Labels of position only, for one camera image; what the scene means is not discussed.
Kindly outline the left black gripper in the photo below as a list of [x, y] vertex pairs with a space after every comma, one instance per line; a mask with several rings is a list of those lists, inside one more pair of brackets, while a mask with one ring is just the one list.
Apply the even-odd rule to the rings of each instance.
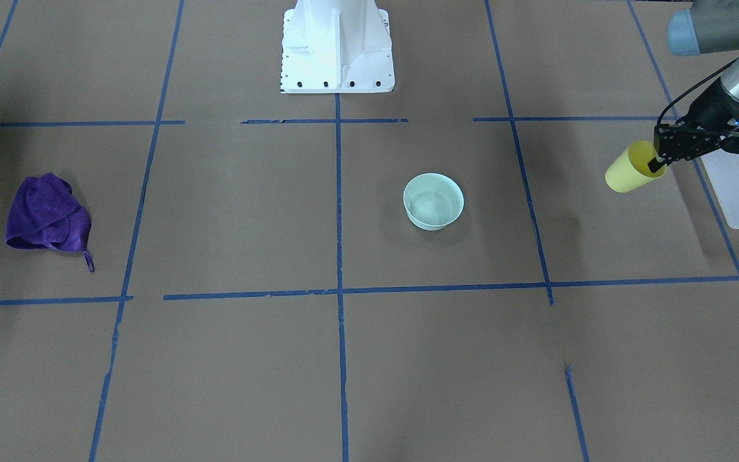
[[674, 123], [663, 122], [663, 117], [674, 107], [670, 103], [662, 111], [654, 127], [655, 155], [647, 162], [650, 173], [666, 169], [670, 162], [695, 160], [720, 148], [722, 136], [729, 131], [733, 119], [731, 96], [721, 81], [706, 87], [685, 115]]

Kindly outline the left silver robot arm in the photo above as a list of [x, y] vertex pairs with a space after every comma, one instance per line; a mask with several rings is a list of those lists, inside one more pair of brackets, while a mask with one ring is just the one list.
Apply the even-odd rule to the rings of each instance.
[[[739, 50], [739, 1], [695, 1], [674, 13], [667, 30], [675, 56]], [[694, 160], [715, 150], [739, 155], [739, 58], [695, 85], [701, 93], [672, 124], [659, 120], [653, 158], [645, 173], [658, 173], [678, 160]]]

